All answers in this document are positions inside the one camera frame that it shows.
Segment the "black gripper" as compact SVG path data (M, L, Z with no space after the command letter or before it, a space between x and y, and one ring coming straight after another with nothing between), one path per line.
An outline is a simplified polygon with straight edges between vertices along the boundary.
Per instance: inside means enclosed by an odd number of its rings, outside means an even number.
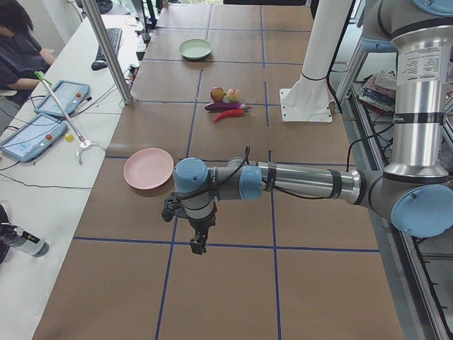
M203 218L192 218L188 219L191 227L198 232L201 236L200 239L193 238L190 240L190 248L192 253L194 254L204 254L207 252L206 250L206 243L207 243L207 235L209 233L209 229L216 224L216 213L217 209L214 208L209 215Z

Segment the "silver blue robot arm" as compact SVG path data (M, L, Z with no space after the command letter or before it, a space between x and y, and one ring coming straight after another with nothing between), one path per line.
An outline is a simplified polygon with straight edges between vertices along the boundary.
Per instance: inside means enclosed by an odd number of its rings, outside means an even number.
M364 49L398 53L392 159L382 171L340 172L235 158L208 167L187 158L173 170L176 191L162 218L186 219L193 253L206 251L218 200L253 200L264 191L298 198L343 199L361 205L414 237L452 226L452 190L439 159L452 48L451 1L368 1Z

